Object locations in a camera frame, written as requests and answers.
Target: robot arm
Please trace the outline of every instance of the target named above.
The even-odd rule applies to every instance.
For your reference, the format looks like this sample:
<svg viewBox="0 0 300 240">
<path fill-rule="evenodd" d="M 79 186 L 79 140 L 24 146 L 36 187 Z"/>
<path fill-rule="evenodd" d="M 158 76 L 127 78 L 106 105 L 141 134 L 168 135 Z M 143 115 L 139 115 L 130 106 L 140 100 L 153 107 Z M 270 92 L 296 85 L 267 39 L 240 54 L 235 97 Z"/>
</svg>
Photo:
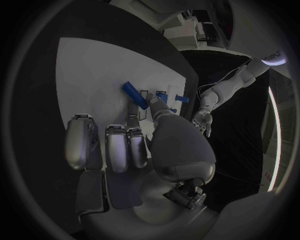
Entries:
<svg viewBox="0 0 300 240">
<path fill-rule="evenodd" d="M 260 59 L 254 58 L 248 65 L 238 68 L 229 80 L 215 84 L 201 94 L 200 108 L 193 116 L 192 123 L 209 138 L 211 135 L 211 124 L 213 117 L 211 112 L 228 101 L 236 91 L 246 88 L 255 82 L 256 78 L 270 68 Z"/>
</svg>

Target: white table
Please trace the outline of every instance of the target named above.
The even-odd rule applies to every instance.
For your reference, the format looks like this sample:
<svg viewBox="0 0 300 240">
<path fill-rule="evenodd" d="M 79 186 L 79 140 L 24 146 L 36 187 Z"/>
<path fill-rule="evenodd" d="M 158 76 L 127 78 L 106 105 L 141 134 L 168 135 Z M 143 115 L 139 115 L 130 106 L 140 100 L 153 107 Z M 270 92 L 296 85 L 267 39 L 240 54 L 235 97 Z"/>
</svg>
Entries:
<svg viewBox="0 0 300 240">
<path fill-rule="evenodd" d="M 130 98 L 121 89 L 129 81 L 138 91 L 166 91 L 167 105 L 180 114 L 186 79 L 165 65 L 126 48 L 105 42 L 61 38 L 56 59 L 56 90 L 61 118 L 67 129 L 74 114 L 90 114 L 99 128 L 105 161 L 105 128 L 126 125 Z M 142 132 L 151 140 L 154 131 L 150 109 L 140 121 Z"/>
</svg>

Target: light strip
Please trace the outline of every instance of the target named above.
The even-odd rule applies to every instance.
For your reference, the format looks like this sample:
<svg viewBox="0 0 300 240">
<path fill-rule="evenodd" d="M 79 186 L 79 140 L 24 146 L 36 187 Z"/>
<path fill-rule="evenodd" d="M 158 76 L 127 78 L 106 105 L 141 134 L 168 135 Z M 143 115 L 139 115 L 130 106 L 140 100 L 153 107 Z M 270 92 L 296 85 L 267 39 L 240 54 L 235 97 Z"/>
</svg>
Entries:
<svg viewBox="0 0 300 240">
<path fill-rule="evenodd" d="M 270 98 L 271 98 L 271 102 L 272 102 L 274 114 L 275 114 L 275 122 L 276 122 L 276 129 L 277 129 L 277 153 L 276 153 L 276 161 L 275 161 L 275 167 L 274 167 L 272 180 L 271 180 L 270 186 L 267 190 L 268 192 L 272 191 L 272 189 L 274 187 L 274 184 L 275 184 L 275 181 L 277 178 L 278 169 L 279 169 L 280 155 L 281 155 L 281 128 L 280 128 L 279 114 L 278 114 L 278 109 L 276 106 L 275 98 L 273 96 L 273 93 L 272 93 L 272 90 L 270 87 L 269 87 L 269 94 L 270 94 Z"/>
<path fill-rule="evenodd" d="M 281 60 L 281 61 L 278 61 L 278 62 L 267 62 L 267 61 L 264 61 L 264 60 L 261 60 L 264 64 L 267 64 L 269 66 L 278 66 L 278 65 L 282 65 L 282 64 L 285 64 L 287 61 L 285 59 Z"/>
</svg>

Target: blue object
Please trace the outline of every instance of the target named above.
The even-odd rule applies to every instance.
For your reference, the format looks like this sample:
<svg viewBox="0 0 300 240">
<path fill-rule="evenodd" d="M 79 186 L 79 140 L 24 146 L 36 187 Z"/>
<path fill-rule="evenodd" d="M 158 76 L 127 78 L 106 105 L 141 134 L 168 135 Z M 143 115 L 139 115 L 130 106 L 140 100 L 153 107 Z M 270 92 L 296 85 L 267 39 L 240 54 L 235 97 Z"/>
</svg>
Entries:
<svg viewBox="0 0 300 240">
<path fill-rule="evenodd" d="M 177 113 L 177 109 L 170 108 L 173 113 Z"/>
<path fill-rule="evenodd" d="M 167 101 L 168 101 L 168 95 L 167 95 L 167 94 L 158 92 L 158 93 L 156 94 L 156 96 L 158 96 L 159 98 L 161 98 L 161 100 L 163 100 L 164 103 L 167 104 Z"/>
<path fill-rule="evenodd" d="M 178 96 L 178 95 L 176 95 L 175 100 L 176 100 L 176 101 L 181 101 L 181 102 L 187 103 L 187 104 L 188 104 L 189 101 L 190 101 L 190 99 L 189 99 L 188 97 Z"/>
<path fill-rule="evenodd" d="M 129 97 L 131 97 L 136 105 L 140 106 L 141 109 L 146 110 L 148 108 L 145 98 L 143 98 L 143 96 L 135 89 L 134 86 L 132 86 L 129 81 L 122 86 L 122 89 L 129 95 Z"/>
</svg>

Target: gray robot arm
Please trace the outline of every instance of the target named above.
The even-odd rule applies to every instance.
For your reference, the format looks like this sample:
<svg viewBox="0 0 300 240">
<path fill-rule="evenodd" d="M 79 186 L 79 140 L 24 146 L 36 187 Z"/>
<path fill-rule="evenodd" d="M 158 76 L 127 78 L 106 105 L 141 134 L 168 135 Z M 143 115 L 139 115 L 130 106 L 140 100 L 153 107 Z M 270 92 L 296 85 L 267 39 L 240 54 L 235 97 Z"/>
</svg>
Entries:
<svg viewBox="0 0 300 240">
<path fill-rule="evenodd" d="M 248 65 L 238 68 L 229 80 L 215 84 L 201 94 L 200 108 L 192 118 L 192 123 L 206 136 L 210 137 L 213 117 L 211 112 L 228 101 L 236 91 L 253 84 L 258 76 L 270 68 L 260 59 L 254 58 Z"/>
</svg>

